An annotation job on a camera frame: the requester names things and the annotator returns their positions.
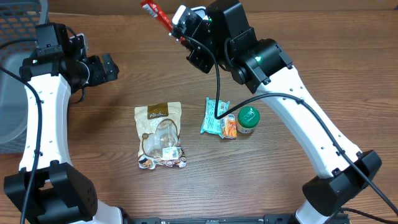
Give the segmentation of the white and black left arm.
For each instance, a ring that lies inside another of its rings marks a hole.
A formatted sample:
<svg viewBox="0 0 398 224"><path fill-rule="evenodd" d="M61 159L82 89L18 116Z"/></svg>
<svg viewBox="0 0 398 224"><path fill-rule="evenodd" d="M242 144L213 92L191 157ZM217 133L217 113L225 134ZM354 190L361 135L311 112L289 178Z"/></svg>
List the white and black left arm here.
<svg viewBox="0 0 398 224"><path fill-rule="evenodd" d="M21 223L128 223L123 209L98 198L68 150L71 95L117 79L118 66L109 54L87 56L85 36L63 24L35 31L37 48L15 75L28 99L25 148L18 173L4 179L4 192Z"/></svg>

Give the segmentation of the beige dried food bag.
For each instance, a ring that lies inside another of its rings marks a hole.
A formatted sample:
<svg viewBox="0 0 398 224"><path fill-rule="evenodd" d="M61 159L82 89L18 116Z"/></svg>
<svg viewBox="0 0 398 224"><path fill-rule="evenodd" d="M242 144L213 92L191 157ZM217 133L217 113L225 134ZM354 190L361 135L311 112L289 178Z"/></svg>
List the beige dried food bag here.
<svg viewBox="0 0 398 224"><path fill-rule="evenodd" d="M180 142L181 115L179 102L134 108L140 140L138 165L141 169L153 170L157 166L186 167L187 158Z"/></svg>

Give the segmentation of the orange snack packet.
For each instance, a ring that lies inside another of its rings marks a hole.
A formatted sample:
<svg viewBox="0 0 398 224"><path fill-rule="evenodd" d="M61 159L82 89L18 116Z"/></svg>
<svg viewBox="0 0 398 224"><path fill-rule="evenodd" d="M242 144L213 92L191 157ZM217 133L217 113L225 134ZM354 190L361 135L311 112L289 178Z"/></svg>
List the orange snack packet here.
<svg viewBox="0 0 398 224"><path fill-rule="evenodd" d="M237 138L236 119L233 114L229 114L221 120L221 134L223 139Z"/></svg>

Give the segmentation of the red stick snack packet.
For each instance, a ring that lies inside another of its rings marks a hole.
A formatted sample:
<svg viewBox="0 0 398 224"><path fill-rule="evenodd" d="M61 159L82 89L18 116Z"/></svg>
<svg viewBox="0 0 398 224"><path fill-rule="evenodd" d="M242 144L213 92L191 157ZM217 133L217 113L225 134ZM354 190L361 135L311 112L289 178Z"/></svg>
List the red stick snack packet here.
<svg viewBox="0 0 398 224"><path fill-rule="evenodd" d="M166 13L156 4L153 0L143 0L141 6L146 10L152 17L157 19L171 34L172 24Z"/></svg>

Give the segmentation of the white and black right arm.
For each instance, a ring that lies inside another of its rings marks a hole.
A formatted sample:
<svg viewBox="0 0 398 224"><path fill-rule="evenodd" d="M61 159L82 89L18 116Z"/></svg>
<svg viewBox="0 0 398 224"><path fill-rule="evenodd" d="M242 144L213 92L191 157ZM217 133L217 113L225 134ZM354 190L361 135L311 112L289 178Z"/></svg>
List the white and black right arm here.
<svg viewBox="0 0 398 224"><path fill-rule="evenodd" d="M258 39L239 1L180 6L171 34L190 50L189 62L208 73L224 67L284 122L308 156L316 176L303 185L304 204L266 223L348 223L346 202L364 190L381 167L333 124L303 84L292 59L273 39Z"/></svg>

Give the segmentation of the green lid jar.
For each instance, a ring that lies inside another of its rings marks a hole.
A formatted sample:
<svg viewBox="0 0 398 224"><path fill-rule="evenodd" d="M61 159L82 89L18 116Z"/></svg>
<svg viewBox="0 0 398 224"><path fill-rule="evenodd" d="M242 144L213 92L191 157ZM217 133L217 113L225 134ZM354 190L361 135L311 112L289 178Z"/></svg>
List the green lid jar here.
<svg viewBox="0 0 398 224"><path fill-rule="evenodd" d="M253 106L245 106L238 113L237 130L243 134L254 131L260 120L260 113Z"/></svg>

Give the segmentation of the teal snack packet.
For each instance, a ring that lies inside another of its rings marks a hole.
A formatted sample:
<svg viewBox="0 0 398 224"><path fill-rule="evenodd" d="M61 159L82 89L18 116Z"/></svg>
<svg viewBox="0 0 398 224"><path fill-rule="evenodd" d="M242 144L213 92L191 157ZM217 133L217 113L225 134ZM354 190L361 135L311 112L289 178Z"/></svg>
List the teal snack packet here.
<svg viewBox="0 0 398 224"><path fill-rule="evenodd" d="M217 107L218 115L227 112L229 104L229 101L224 102L220 100ZM205 116L203 118L200 133L216 134L223 138L223 134L221 132L221 120L215 118L215 108L216 100L212 100L207 97L205 103Z"/></svg>

